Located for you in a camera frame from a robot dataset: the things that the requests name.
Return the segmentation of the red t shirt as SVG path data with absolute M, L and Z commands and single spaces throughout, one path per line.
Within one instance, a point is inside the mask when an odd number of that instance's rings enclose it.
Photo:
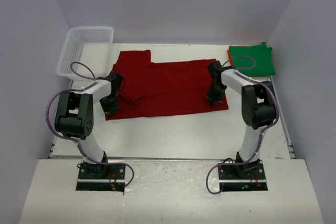
M 121 51 L 112 70 L 125 79 L 120 107 L 105 119 L 175 116 L 228 110 L 226 98 L 210 106 L 208 65 L 213 59 L 154 63 L 150 50 Z

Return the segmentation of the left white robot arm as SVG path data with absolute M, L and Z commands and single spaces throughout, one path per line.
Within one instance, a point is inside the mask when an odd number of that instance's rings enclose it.
M 94 105 L 99 104 L 106 116 L 113 115 L 120 107 L 117 97 L 123 81 L 122 75 L 112 71 L 86 87 L 59 94 L 53 129 L 60 134 L 60 138 L 76 145 L 83 161 L 92 164 L 90 171 L 97 178 L 108 175 L 109 165 L 105 151 L 92 133 Z

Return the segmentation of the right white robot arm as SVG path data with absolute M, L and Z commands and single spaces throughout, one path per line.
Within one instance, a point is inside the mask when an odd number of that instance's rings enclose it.
M 228 166 L 234 166 L 239 178 L 246 178 L 260 162 L 260 148 L 266 131 L 279 120 L 279 108 L 270 81 L 257 81 L 242 74 L 232 66 L 224 67 L 219 61 L 208 67 L 211 85 L 207 93 L 210 106 L 223 101 L 229 87 L 241 95 L 241 114 L 246 124 L 244 140 L 236 159 Z

